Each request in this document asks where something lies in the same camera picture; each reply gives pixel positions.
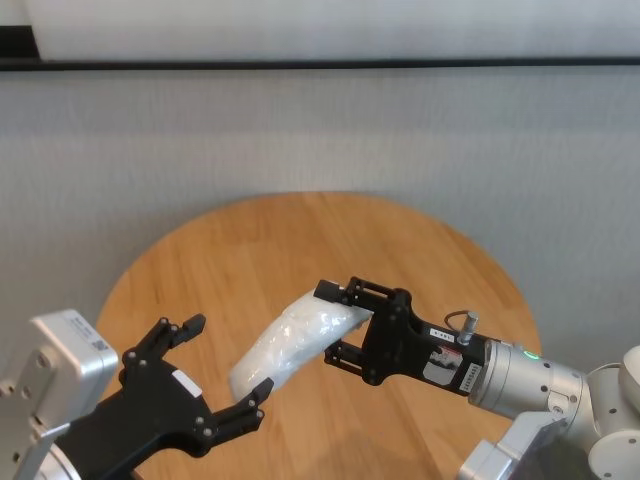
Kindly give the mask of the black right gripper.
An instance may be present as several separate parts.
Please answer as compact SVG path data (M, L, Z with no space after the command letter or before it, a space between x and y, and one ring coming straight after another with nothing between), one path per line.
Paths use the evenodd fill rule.
M336 341L324 351L326 364L362 376L370 385L404 375L468 396L485 365L489 337L474 334L460 344L457 332L420 319L406 290L352 277L346 286L320 280L314 296L373 312L361 349Z

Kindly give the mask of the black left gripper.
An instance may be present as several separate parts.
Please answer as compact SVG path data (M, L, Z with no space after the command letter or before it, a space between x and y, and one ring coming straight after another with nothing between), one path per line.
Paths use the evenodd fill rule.
M194 458L259 429L274 382L267 378L234 405L212 412L202 390L165 354L200 335L206 317L181 325L161 317L124 353L122 387L74 421L56 446L82 479L130 479L156 453L175 449Z

